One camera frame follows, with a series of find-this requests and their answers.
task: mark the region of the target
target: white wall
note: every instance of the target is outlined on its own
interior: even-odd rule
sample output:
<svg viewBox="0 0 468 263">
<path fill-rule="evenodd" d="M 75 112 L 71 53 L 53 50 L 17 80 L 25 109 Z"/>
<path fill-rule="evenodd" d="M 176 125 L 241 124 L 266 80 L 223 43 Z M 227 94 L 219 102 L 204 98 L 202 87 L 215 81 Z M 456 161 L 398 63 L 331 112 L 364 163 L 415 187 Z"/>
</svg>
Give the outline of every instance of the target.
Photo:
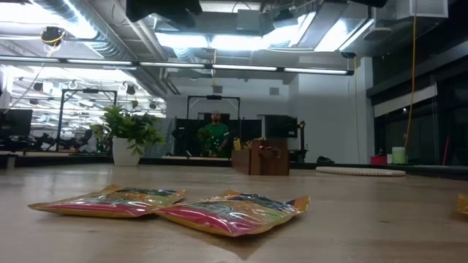
<svg viewBox="0 0 468 263">
<path fill-rule="evenodd" d="M 179 96 L 167 98 L 167 118 L 185 118 L 188 95 L 206 96 L 212 94 L 211 80 L 199 79 L 196 81 L 187 79 L 174 79 L 176 87 L 182 93 Z M 288 86 L 281 80 L 244 80 L 219 79 L 217 85 L 222 85 L 223 96 L 238 96 L 241 98 L 241 118 L 257 119 L 258 115 L 287 115 L 288 114 Z M 270 96 L 270 88 L 279 88 L 279 96 Z M 237 118 L 237 100 L 231 99 L 232 104 L 223 99 L 214 101 L 201 98 L 193 98 L 190 104 L 189 118 L 195 119 L 198 113 L 210 113 L 218 110 L 221 113 L 229 113 L 231 119 Z"/>
<path fill-rule="evenodd" d="M 288 113 L 306 122 L 306 162 L 324 155 L 341 164 L 369 163 L 374 124 L 366 89 L 371 86 L 371 75 L 371 61 L 365 58 L 357 79 L 356 75 L 299 75 L 293 80 Z"/>
</svg>

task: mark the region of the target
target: black monitor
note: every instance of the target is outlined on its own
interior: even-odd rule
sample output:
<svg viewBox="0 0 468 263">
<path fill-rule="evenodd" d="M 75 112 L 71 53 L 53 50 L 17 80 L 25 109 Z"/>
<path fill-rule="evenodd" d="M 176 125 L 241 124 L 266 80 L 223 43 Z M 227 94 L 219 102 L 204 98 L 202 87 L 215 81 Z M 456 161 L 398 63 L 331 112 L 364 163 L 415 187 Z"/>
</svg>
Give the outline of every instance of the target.
<svg viewBox="0 0 468 263">
<path fill-rule="evenodd" d="M 287 115 L 265 115 L 265 137 L 297 138 L 298 119 Z"/>
<path fill-rule="evenodd" d="M 0 137 L 29 136 L 32 110 L 0 109 Z"/>
</svg>

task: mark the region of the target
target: desk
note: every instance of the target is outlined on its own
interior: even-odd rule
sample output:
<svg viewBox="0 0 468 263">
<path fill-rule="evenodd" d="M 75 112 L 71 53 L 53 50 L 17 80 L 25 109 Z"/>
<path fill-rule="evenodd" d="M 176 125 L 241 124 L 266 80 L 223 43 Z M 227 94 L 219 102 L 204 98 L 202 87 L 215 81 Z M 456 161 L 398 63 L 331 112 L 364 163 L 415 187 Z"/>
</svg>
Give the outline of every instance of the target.
<svg viewBox="0 0 468 263">
<path fill-rule="evenodd" d="M 187 189 L 186 200 L 228 188 L 287 201 L 311 195 L 309 212 L 263 235 L 228 238 L 163 218 L 118 220 L 30 210 L 123 186 Z M 453 214 L 468 182 L 370 178 L 291 170 L 242 175 L 226 167 L 17 168 L 0 175 L 0 262 L 468 262 L 468 218 Z"/>
</svg>

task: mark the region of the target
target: fluorescent light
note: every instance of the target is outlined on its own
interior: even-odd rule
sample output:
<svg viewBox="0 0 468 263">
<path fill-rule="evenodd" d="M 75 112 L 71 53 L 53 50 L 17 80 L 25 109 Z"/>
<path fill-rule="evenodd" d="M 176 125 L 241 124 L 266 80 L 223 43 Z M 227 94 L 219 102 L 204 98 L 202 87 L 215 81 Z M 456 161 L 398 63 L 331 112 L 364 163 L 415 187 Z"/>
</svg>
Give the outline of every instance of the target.
<svg viewBox="0 0 468 263">
<path fill-rule="evenodd" d="M 276 71 L 275 66 L 238 66 L 238 65 L 219 65 L 214 64 L 214 69 L 242 69 L 242 70 L 257 70 L 257 71 Z"/>
<path fill-rule="evenodd" d="M 300 69 L 300 68 L 284 68 L 284 72 L 291 73 L 309 73 L 309 74 L 330 74 L 330 75 L 346 75 L 346 70 L 336 69 Z"/>
<path fill-rule="evenodd" d="M 260 3 L 251 1 L 240 1 L 235 4 L 233 1 L 200 1 L 200 6 L 204 12 L 229 12 L 236 13 L 243 10 L 260 10 Z"/>
<path fill-rule="evenodd" d="M 50 122 L 44 122 L 45 125 L 51 126 L 51 127 L 57 127 L 57 124 L 50 123 Z"/>
<path fill-rule="evenodd" d="M 260 50 L 268 47 L 261 37 L 216 35 L 211 47 L 218 50 Z"/>
<path fill-rule="evenodd" d="M 290 47 L 296 46 L 299 43 L 299 41 L 302 39 L 307 29 L 309 28 L 310 24 L 314 20 L 316 14 L 316 12 L 310 12 L 308 15 L 306 15 L 306 17 L 302 15 L 298 18 L 298 23 L 300 24 L 300 26 L 298 32 L 290 41 Z"/>
<path fill-rule="evenodd" d="M 145 114 L 149 114 L 149 115 L 153 115 L 155 117 L 166 117 L 166 115 L 162 114 L 161 112 L 138 112 L 138 113 L 133 113 L 133 115 L 145 115 Z"/>
<path fill-rule="evenodd" d="M 173 68 L 190 68 L 190 69 L 204 69 L 204 64 L 193 63 L 166 63 L 166 62 L 141 62 L 141 66 L 164 66 Z"/>
<path fill-rule="evenodd" d="M 30 23 L 58 25 L 62 18 L 41 8 L 38 4 L 0 3 L 0 21 L 7 23 Z"/>
<path fill-rule="evenodd" d="M 67 59 L 69 63 L 74 64 L 96 64 L 96 65 L 119 65 L 119 66 L 131 66 L 131 61 L 106 61 L 106 60 L 91 60 L 91 59 Z"/>
<path fill-rule="evenodd" d="M 165 47 L 208 47 L 208 41 L 203 35 L 156 33 L 156 37 Z"/>
<path fill-rule="evenodd" d="M 42 62 L 42 63 L 60 62 L 57 58 L 35 58 L 35 57 L 21 57 L 21 56 L 0 56 L 0 61 Z"/>
<path fill-rule="evenodd" d="M 34 108 L 34 107 L 13 107 L 12 110 L 33 110 L 34 112 L 40 112 L 40 113 L 59 113 L 60 109 L 40 109 L 40 108 Z M 69 114 L 69 113 L 90 113 L 94 115 L 104 115 L 106 113 L 104 110 L 71 110 L 71 109 L 64 109 L 64 114 Z M 145 112 L 148 114 L 156 115 L 160 114 L 161 111 L 149 111 Z"/>
<path fill-rule="evenodd" d="M 365 30 L 369 28 L 369 26 L 372 26 L 374 23 L 374 19 L 369 20 L 366 25 L 364 25 L 359 31 L 357 31 L 355 34 L 352 35 L 340 48 L 340 51 L 343 51 L 346 47 L 351 45 L 362 33 L 364 33 Z"/>
<path fill-rule="evenodd" d="M 316 46 L 314 51 L 335 51 L 337 50 L 347 39 L 347 27 L 344 20 L 341 18 L 336 21 L 327 34 L 320 41 L 319 45 Z"/>
</svg>

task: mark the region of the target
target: wooden box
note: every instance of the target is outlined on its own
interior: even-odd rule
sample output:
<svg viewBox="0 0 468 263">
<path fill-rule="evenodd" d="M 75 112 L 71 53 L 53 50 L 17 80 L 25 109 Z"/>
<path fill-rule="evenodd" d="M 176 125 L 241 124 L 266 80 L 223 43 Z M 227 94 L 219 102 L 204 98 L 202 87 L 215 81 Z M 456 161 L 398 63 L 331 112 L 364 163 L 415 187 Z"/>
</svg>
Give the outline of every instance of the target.
<svg viewBox="0 0 468 263">
<path fill-rule="evenodd" d="M 289 175 L 286 139 L 253 140 L 252 149 L 234 150 L 231 156 L 235 170 L 246 175 Z"/>
</svg>

